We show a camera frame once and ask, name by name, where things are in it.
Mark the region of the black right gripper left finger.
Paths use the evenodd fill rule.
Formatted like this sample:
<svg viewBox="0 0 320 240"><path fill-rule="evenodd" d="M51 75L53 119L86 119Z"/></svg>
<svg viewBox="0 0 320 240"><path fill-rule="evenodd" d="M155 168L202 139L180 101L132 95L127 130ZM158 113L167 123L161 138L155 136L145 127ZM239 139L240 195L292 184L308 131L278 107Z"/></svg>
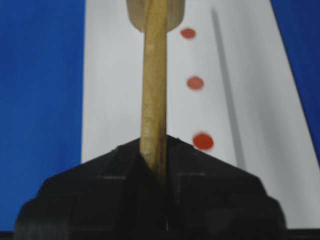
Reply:
<svg viewBox="0 0 320 240"><path fill-rule="evenodd" d="M133 140L48 178L17 217L16 240L157 239L162 190Z"/></svg>

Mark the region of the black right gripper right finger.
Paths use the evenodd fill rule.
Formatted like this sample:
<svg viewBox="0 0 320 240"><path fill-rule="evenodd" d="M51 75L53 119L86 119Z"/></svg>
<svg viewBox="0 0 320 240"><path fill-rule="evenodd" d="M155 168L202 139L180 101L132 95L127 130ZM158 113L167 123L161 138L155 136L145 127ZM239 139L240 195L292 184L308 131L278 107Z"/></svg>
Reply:
<svg viewBox="0 0 320 240"><path fill-rule="evenodd" d="M172 136L167 175L180 239L286 239L282 208L257 176Z"/></svg>

